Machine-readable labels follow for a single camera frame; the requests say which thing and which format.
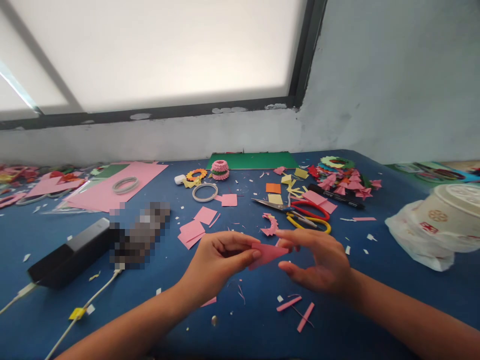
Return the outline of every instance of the green paper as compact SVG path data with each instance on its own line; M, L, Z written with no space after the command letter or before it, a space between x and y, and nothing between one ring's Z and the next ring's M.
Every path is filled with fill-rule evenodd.
M217 160L225 160L230 170L272 170L279 167L298 168L299 165L288 151L283 152L247 152L247 153L213 153L207 169Z

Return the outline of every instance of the white cable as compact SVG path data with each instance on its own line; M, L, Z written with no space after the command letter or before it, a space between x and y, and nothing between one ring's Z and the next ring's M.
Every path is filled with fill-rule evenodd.
M115 270L113 272L113 276L111 277L110 280L108 280L108 282L103 285L103 287L98 290L96 292L95 295L93 295L90 300L88 300L86 302L86 304L82 307L82 309L86 310L89 305L92 303L93 300L95 300L95 298L100 295L100 293L105 290L105 288L110 285L112 283L112 281L118 276L118 274L120 274L122 272L122 270ZM60 337L60 339L58 339L58 341L56 342L55 346L53 347L53 349L51 349L51 351L48 353L48 355L46 356L45 360L49 360L50 357L52 357L52 355L54 354L54 352L57 350L57 348L59 347L60 343L65 339L65 337L67 336L67 334L69 333L70 329L74 326L74 324L77 322L77 320L79 319L79 316L77 315L73 321L71 322L71 324L66 328L65 332L63 333L63 335Z

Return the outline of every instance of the marker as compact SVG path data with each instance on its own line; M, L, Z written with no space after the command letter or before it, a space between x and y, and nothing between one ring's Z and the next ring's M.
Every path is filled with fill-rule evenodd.
M345 203L347 205L350 205L351 207L354 207L354 208L357 208L357 209L365 209L365 205L361 204L361 203L358 203L358 202L355 202L355 201L352 201L352 200L349 200L347 199L346 197L342 196L342 195L339 195L339 194L336 194L334 192L330 192L330 191L327 191L327 190L323 190L320 186L318 185L315 185L315 184L310 184L308 185L308 190L311 190L317 194L320 194L320 195L325 195L325 196L328 196L329 198L332 198L332 199L335 199L339 202L342 202L342 203Z

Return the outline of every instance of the white wall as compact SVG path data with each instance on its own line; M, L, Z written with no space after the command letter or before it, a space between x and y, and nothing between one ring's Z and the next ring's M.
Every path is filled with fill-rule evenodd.
M329 0L299 112L7 131L0 156L88 164L344 148L381 163L477 159L479 64L478 0Z

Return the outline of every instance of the red paper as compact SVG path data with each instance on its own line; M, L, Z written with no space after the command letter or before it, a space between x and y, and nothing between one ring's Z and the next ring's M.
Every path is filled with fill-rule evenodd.
M225 194L221 196L222 206L237 206L237 194Z
M276 247L273 245L267 245L262 243L253 243L251 245L251 248L260 250L261 256L248 267L248 270L250 271L259 268L262 265L268 264L269 262L285 254L288 254L289 252L289 250L286 248Z
M74 208L83 209L83 206L85 206L87 209L94 208L106 213L109 213L110 210L120 209L121 203L130 200L167 167L168 165L133 162L101 183L72 196L68 199L68 204ZM136 188L125 194L117 194L112 190L112 186L116 182L129 177L138 179L139 184Z
M212 222L217 212L208 207L202 206L200 211L195 215L194 219L198 220L205 225L208 225Z

